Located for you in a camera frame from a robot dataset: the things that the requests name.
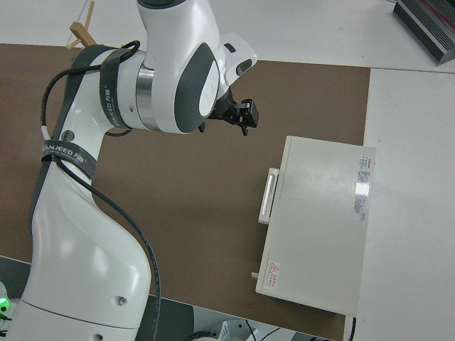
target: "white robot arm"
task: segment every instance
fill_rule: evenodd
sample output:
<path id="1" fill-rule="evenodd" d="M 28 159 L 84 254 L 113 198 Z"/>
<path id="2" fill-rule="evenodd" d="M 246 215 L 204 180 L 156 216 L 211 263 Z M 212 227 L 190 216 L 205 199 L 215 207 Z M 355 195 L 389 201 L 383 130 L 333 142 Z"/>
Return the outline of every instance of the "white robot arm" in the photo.
<path id="1" fill-rule="evenodd" d="M 42 119 L 46 141 L 32 200 L 31 274 L 9 316 L 6 341 L 136 337 L 150 265 L 135 238 L 100 211 L 89 190 L 103 136 L 112 127 L 185 134 L 203 131 L 206 119 L 222 119 L 246 135 L 257 125 L 253 101 L 235 103 L 229 88 L 257 57 L 237 36 L 220 39 L 208 0 L 137 4 L 146 52 L 137 44 L 94 45 L 54 79 L 70 75 L 52 136 Z M 151 258 L 157 272 L 153 252 Z"/>

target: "product label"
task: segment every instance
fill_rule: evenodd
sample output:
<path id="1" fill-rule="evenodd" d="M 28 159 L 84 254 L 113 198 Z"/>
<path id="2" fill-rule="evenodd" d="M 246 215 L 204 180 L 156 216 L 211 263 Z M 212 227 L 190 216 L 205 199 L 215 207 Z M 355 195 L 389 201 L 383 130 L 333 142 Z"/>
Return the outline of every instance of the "product label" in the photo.
<path id="1" fill-rule="evenodd" d="M 278 275 L 279 275 L 279 268 L 281 267 L 280 263 L 276 261 L 269 261 L 269 265 L 267 267 L 267 274 L 266 274 L 266 289 L 275 290 L 278 284 Z"/>
<path id="2" fill-rule="evenodd" d="M 368 213 L 372 162 L 371 158 L 363 156 L 359 160 L 358 165 L 357 183 L 355 185 L 354 217 L 361 222 L 366 219 Z"/>

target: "brown work surface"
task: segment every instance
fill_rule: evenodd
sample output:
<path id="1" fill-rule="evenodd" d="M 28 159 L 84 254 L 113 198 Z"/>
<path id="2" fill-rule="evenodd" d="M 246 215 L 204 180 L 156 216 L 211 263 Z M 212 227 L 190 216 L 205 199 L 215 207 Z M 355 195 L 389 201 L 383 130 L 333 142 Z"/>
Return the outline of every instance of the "brown work surface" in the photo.
<path id="1" fill-rule="evenodd" d="M 43 143 L 41 96 L 76 53 L 0 45 L 4 256 L 31 260 L 27 221 Z M 255 293 L 251 272 L 259 271 L 267 233 L 257 223 L 267 172 L 279 167 L 286 136 L 362 144 L 369 75 L 358 67 L 258 62 L 233 87 L 236 100 L 253 98 L 260 112 L 248 137 L 221 121 L 208 121 L 204 134 L 106 137 L 95 187 L 146 232 L 166 298 L 342 339 L 344 316 Z M 50 101 L 51 123 L 62 88 Z"/>

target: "white case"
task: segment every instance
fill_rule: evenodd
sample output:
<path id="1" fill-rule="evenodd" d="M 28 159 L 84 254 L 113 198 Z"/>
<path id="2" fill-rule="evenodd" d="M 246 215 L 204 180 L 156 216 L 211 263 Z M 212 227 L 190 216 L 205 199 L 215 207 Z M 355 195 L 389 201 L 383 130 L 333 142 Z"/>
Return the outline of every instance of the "white case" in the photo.
<path id="1" fill-rule="evenodd" d="M 375 149 L 288 136 L 256 292 L 356 316 Z"/>

